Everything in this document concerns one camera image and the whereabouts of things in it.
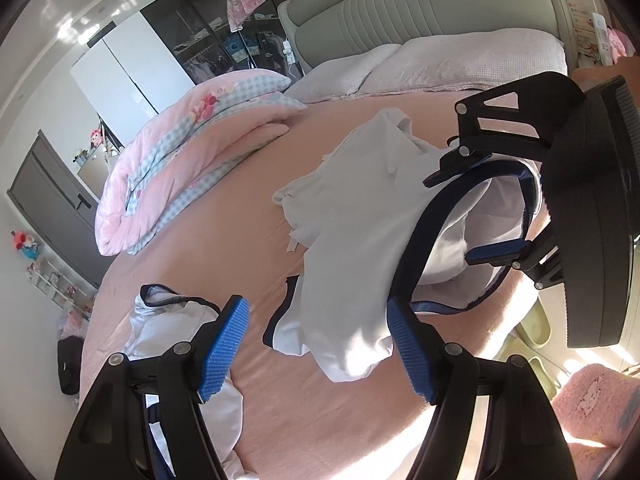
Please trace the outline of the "white black wardrobe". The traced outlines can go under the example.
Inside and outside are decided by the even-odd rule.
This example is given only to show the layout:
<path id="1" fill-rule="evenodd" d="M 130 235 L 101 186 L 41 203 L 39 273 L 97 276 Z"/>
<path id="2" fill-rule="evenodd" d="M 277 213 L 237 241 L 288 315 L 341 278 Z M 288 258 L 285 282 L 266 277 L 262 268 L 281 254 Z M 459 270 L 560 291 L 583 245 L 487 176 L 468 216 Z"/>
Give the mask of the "white black wardrobe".
<path id="1" fill-rule="evenodd" d="M 229 24 L 227 3 L 154 0 L 91 40 L 70 74 L 121 144 L 216 76 L 265 68 L 299 80 L 274 0 L 259 3 L 239 30 Z"/>

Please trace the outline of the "white navy-trimmed pants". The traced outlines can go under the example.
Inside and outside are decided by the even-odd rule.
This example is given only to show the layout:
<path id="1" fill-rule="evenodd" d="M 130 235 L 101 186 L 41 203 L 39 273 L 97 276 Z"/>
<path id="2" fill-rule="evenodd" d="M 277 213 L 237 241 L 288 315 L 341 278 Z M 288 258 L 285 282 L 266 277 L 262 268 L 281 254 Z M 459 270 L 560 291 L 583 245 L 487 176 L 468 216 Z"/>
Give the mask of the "white navy-trimmed pants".
<path id="1" fill-rule="evenodd" d="M 254 477 L 234 450 L 244 399 L 230 374 L 249 317 L 240 296 L 221 308 L 160 284 L 142 286 L 134 300 L 125 354 L 144 369 L 138 386 L 170 478 Z"/>

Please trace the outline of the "grey door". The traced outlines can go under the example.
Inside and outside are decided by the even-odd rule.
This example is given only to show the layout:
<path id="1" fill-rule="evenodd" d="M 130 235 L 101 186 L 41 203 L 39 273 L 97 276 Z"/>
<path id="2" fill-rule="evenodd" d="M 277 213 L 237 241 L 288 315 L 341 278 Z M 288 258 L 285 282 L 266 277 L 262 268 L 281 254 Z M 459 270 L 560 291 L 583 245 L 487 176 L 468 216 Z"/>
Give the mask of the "grey door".
<path id="1" fill-rule="evenodd" d="M 71 269 L 98 288 L 111 257 L 96 247 L 98 203 L 40 132 L 8 189 L 29 225 Z"/>

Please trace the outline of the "folded pink checkered quilt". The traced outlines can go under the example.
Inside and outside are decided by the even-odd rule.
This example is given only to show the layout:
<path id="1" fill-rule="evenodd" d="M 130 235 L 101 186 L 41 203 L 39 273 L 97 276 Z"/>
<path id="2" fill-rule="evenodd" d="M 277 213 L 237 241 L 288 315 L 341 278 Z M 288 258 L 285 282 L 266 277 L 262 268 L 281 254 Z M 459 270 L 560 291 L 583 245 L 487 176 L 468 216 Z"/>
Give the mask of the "folded pink checkered quilt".
<path id="1" fill-rule="evenodd" d="M 235 166 L 288 132 L 290 78 L 237 70 L 198 84 L 120 153 L 96 210 L 101 255 L 135 254 Z"/>

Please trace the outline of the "grey padded headboard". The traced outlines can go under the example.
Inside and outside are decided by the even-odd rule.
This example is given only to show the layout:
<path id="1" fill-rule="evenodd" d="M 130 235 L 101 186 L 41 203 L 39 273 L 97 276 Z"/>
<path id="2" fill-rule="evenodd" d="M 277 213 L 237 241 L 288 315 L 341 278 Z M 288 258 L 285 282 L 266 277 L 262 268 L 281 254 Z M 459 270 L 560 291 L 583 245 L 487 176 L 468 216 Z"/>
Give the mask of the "grey padded headboard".
<path id="1" fill-rule="evenodd" d="M 288 0 L 278 13 L 304 70 L 381 44 L 504 28 L 548 32 L 564 44 L 568 68 L 578 65 L 566 0 Z"/>

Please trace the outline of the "silver drawer cabinet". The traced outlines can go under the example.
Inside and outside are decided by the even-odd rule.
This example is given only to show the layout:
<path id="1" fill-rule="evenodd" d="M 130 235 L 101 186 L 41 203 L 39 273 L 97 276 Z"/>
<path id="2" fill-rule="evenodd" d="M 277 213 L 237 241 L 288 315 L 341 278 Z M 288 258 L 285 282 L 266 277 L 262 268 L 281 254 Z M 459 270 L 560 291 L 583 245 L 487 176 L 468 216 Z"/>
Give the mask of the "silver drawer cabinet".
<path id="1" fill-rule="evenodd" d="M 78 171 L 78 178 L 98 200 L 102 197 L 104 185 L 118 159 L 118 153 L 113 155 L 107 152 L 95 152 Z"/>

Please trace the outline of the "pink bed sheet mattress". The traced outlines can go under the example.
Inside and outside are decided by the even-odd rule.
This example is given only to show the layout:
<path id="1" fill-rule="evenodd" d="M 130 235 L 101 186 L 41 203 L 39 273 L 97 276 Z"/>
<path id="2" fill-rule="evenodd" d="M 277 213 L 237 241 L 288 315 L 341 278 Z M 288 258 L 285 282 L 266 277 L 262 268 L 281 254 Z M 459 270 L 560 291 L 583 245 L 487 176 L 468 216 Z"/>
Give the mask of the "pink bed sheet mattress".
<path id="1" fill-rule="evenodd" d="M 288 132 L 250 155 L 135 255 L 106 271 L 82 352 L 80 388 L 131 334 L 144 285 L 164 285 L 223 306 L 241 295 L 250 324 L 232 367 L 243 397 L 235 453 L 262 479 L 389 479 L 420 445 L 432 409 L 417 396 L 398 356 L 358 382 L 332 382 L 312 356 L 287 356 L 262 337 L 296 304 L 305 249 L 292 243 L 277 190 L 314 171 L 358 126 L 397 108 L 420 139 L 444 146 L 458 131 L 456 92 L 411 92 L 311 104 Z"/>

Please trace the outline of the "pink fuzzy slipper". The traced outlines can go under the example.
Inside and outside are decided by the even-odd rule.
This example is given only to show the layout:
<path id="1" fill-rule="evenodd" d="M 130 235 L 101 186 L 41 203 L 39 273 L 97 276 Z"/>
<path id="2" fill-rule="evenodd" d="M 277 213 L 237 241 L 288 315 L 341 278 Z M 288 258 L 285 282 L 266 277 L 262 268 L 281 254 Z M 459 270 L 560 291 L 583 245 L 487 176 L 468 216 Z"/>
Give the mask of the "pink fuzzy slipper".
<path id="1" fill-rule="evenodd" d="M 639 417 L 639 379 L 590 364 L 570 376 L 552 408 L 572 437 L 619 448 Z"/>

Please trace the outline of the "white navy-trimmed jacket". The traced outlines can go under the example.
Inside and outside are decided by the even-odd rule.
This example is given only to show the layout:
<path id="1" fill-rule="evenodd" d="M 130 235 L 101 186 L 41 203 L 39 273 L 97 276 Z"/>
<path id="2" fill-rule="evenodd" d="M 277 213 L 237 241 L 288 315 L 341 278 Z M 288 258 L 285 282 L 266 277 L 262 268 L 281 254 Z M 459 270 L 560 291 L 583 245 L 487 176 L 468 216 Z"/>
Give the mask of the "white navy-trimmed jacket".
<path id="1" fill-rule="evenodd" d="M 274 193 L 304 270 L 262 340 L 287 356 L 309 354 L 332 382 L 367 377 L 393 351 L 386 304 L 408 262 L 416 312 L 456 314 L 501 285 L 506 266 L 469 266 L 466 253 L 526 237 L 540 207 L 530 162 L 492 156 L 434 188 L 442 150 L 412 132 L 397 108 L 352 130 L 320 166 Z"/>

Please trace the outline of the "black bag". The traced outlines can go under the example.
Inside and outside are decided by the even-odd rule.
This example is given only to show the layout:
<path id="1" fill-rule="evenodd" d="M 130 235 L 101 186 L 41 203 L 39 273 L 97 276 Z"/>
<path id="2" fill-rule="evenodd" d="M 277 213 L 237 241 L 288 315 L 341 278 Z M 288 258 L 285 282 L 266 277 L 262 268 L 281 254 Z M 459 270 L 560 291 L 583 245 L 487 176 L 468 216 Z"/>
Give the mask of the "black bag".
<path id="1" fill-rule="evenodd" d="M 66 396 L 76 396 L 80 389 L 80 372 L 84 338 L 69 336 L 58 341 L 58 384 Z"/>

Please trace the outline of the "red blue plush toy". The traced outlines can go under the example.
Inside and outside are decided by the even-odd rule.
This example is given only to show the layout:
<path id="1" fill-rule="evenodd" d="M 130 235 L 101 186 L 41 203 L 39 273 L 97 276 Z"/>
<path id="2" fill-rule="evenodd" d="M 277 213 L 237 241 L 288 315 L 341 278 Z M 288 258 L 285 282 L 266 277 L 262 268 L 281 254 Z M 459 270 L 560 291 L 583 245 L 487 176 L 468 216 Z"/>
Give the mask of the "red blue plush toy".
<path id="1" fill-rule="evenodd" d="M 12 231 L 11 235 L 14 248 L 18 252 L 21 252 L 29 260 L 38 260 L 41 248 L 38 240 L 23 231 Z"/>

